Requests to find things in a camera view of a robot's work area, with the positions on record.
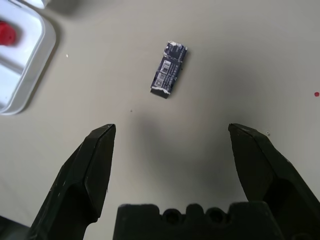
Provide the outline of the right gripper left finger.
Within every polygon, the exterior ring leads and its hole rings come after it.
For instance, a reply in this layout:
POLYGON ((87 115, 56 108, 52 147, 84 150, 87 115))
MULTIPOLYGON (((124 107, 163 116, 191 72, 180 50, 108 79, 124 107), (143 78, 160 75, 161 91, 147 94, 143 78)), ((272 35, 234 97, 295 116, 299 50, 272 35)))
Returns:
POLYGON ((116 126, 94 129, 59 170, 31 228, 30 240, 82 240, 101 217, 111 175, 116 126))

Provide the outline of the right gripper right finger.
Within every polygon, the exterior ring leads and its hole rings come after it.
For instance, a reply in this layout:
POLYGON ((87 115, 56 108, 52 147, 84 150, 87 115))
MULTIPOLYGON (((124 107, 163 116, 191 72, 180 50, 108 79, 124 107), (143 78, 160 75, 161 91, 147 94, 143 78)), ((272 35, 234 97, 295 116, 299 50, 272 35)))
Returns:
POLYGON ((231 123, 228 131, 247 200, 267 203, 286 240, 318 240, 320 202, 295 167, 256 129, 231 123))

